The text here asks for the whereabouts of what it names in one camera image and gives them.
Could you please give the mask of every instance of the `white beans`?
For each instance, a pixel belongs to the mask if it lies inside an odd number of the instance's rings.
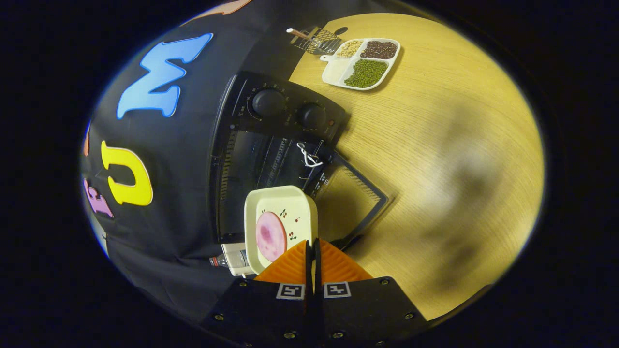
[[[338,58],[349,58],[349,57],[352,57],[357,52],[359,47],[361,47],[362,43],[363,43],[363,41],[360,41],[360,40],[355,40],[355,41],[348,42],[344,46],[342,46],[340,51],[337,52],[337,54],[335,56],[338,57]]]

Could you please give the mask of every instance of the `wooden table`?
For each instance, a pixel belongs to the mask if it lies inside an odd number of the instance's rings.
[[[363,14],[325,29],[340,27],[344,41],[402,45],[373,90],[323,83],[326,63],[308,53],[290,78],[351,112],[337,149],[392,198],[347,253],[372,276],[395,278],[436,318],[496,282],[526,244],[543,191],[538,129],[507,73],[450,28]]]

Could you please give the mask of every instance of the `wire basket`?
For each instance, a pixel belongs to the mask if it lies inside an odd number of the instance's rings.
[[[310,54],[334,54],[342,39],[328,30],[313,27],[293,33],[295,38],[290,42]]]

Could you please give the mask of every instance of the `pink ham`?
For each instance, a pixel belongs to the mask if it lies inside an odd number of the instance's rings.
[[[256,223],[256,242],[260,254],[271,262],[286,252],[286,230],[277,215],[272,212],[260,215]]]

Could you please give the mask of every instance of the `oven knob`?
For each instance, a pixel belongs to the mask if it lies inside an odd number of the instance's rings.
[[[316,104],[307,104],[299,111],[299,122],[305,129],[316,129],[327,120],[324,108]]]
[[[286,108],[286,100],[280,92],[264,89],[256,94],[251,106],[261,117],[279,116]]]

